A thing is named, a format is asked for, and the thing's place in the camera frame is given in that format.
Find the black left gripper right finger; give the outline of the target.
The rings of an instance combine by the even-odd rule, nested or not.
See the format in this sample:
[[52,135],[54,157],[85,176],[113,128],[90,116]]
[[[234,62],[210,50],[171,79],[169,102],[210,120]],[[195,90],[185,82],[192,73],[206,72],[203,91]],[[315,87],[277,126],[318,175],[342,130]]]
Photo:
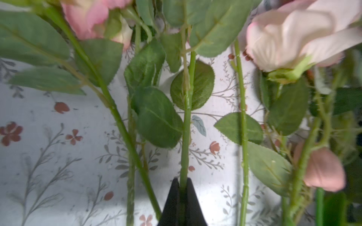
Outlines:
[[191,178],[186,185],[185,220],[186,226],[207,226]]

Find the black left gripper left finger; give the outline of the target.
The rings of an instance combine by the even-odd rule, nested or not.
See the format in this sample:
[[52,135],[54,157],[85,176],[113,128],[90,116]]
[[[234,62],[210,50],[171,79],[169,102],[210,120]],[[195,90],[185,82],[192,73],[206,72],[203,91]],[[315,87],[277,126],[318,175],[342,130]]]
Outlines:
[[178,226],[180,209],[180,188],[177,178],[172,180],[166,204],[158,226]]

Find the pink bud spray stem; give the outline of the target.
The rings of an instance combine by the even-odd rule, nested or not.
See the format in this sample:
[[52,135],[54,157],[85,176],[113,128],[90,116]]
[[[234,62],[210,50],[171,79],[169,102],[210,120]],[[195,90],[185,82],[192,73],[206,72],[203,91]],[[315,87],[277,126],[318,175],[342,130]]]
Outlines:
[[138,133],[151,144],[182,143],[180,192],[186,195],[191,113],[211,93],[200,80],[212,71],[197,56],[213,58],[235,40],[258,1],[137,1],[142,22],[164,31],[152,38],[127,66],[124,77],[136,112]]

